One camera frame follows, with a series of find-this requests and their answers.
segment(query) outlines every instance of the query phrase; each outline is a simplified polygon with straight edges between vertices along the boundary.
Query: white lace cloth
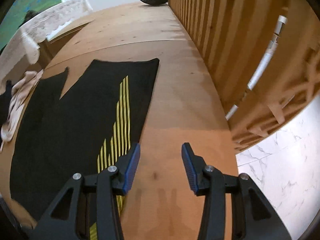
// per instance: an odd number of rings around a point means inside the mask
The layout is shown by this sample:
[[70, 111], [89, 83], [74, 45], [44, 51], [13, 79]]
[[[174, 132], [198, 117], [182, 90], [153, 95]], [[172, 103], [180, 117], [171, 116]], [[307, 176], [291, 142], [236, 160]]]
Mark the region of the white lace cloth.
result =
[[88, 0], [67, 0], [38, 14], [22, 25], [10, 39], [0, 56], [0, 81], [24, 55], [30, 64], [39, 59], [39, 46], [59, 26], [92, 13]]

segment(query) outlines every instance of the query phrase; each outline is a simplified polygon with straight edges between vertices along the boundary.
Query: screw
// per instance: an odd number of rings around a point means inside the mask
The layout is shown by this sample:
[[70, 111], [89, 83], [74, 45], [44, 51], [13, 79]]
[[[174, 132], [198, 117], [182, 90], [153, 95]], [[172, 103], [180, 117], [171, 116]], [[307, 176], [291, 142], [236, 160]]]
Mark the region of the screw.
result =
[[81, 178], [81, 174], [80, 173], [75, 173], [72, 176], [73, 179], [80, 179]]
[[204, 169], [208, 172], [212, 172], [214, 170], [214, 167], [212, 165], [206, 165]]
[[110, 171], [110, 172], [115, 172], [116, 170], [117, 170], [117, 167], [114, 165], [111, 165], [108, 167], [108, 171]]
[[249, 179], [249, 175], [246, 174], [246, 173], [241, 173], [240, 174], [240, 178], [243, 179], [243, 180], [248, 180]]

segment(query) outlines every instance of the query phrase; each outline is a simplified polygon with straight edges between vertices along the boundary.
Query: wooden table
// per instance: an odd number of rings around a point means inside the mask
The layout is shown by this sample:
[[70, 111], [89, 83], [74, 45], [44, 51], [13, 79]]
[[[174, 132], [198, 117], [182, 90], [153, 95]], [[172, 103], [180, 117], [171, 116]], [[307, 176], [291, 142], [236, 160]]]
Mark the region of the wooden table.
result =
[[[217, 91], [197, 48], [170, 8], [134, 3], [101, 11], [58, 52], [43, 78], [68, 66], [64, 94], [93, 59], [142, 61], [155, 57], [160, 66], [122, 228], [128, 240], [194, 240], [204, 198], [196, 197], [189, 188], [181, 159], [182, 143], [190, 142], [197, 155], [223, 173], [238, 175], [238, 170]], [[0, 172], [5, 174], [0, 190], [7, 200], [14, 141], [15, 137], [0, 155]], [[229, 197], [227, 201], [225, 239], [230, 239]], [[16, 203], [10, 203], [20, 219], [28, 218]]]

